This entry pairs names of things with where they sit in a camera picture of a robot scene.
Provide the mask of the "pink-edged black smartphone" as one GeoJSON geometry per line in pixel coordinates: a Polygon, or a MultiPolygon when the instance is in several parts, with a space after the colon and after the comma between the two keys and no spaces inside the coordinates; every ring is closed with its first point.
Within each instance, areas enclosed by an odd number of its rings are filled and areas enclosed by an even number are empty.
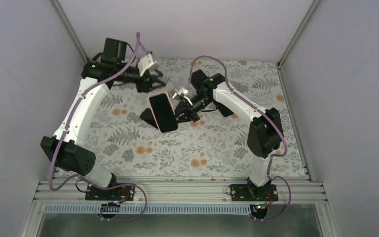
{"type": "Polygon", "coordinates": [[[150,109],[158,130],[162,133],[178,129],[173,106],[167,92],[148,97],[150,109]]]}

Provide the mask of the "purple smartphone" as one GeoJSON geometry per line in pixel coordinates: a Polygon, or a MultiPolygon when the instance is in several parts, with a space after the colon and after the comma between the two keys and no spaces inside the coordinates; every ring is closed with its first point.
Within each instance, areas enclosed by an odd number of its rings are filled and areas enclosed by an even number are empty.
{"type": "Polygon", "coordinates": [[[146,108],[141,114],[140,114],[140,119],[145,121],[146,123],[150,124],[152,127],[155,129],[158,129],[156,125],[156,121],[153,117],[152,111],[150,108],[146,108]]]}

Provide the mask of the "black phone case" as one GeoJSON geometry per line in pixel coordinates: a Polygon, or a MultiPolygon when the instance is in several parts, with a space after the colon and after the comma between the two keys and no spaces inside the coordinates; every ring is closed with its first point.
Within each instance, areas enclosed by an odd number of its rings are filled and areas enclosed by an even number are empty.
{"type": "Polygon", "coordinates": [[[228,107],[226,107],[222,103],[215,102],[215,105],[217,106],[217,109],[222,114],[222,116],[224,116],[225,118],[234,114],[232,110],[230,110],[228,107]]]}

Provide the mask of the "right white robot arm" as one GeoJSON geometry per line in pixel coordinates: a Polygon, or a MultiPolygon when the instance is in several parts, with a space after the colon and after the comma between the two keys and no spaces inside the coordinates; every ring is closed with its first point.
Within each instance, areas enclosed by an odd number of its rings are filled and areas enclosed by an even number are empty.
{"type": "Polygon", "coordinates": [[[279,111],[255,104],[221,74],[208,77],[197,70],[191,75],[190,85],[196,90],[192,98],[187,96],[186,88],[175,90],[173,95],[178,101],[174,110],[178,122],[198,121],[198,113],[214,103],[224,117],[235,114],[249,123],[246,144],[254,157],[247,193],[250,199],[260,201],[271,186],[271,160],[284,138],[279,111]]]}

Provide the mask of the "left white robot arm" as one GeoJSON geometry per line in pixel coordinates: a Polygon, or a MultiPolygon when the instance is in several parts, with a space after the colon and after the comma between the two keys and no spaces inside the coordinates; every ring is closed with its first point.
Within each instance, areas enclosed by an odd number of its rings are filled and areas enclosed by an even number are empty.
{"type": "Polygon", "coordinates": [[[77,178],[98,189],[98,194],[106,200],[117,195],[120,186],[116,176],[104,169],[96,155],[84,147],[91,122],[99,105],[113,86],[114,80],[131,82],[126,73],[138,75],[133,83],[138,92],[155,90],[149,71],[158,62],[136,35],[134,51],[125,61],[125,51],[129,43],[107,38],[103,52],[88,59],[80,74],[78,91],[64,120],[52,136],[44,136],[40,142],[45,155],[50,160],[48,186],[51,191],[60,190],[71,179],[77,178]]]}

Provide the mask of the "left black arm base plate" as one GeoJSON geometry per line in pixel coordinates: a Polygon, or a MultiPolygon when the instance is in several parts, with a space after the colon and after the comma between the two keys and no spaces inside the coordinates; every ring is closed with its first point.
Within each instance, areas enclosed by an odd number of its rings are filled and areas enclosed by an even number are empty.
{"type": "Polygon", "coordinates": [[[85,200],[100,201],[132,201],[134,198],[135,187],[121,185],[119,188],[111,190],[101,190],[94,186],[88,186],[85,193],[85,200]]]}

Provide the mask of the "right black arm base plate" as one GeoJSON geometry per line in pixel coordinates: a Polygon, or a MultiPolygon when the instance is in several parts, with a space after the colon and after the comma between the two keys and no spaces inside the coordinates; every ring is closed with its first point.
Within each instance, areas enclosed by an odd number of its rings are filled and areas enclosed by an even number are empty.
{"type": "Polygon", "coordinates": [[[232,201],[279,201],[276,185],[265,184],[261,187],[248,184],[229,185],[232,201]]]}

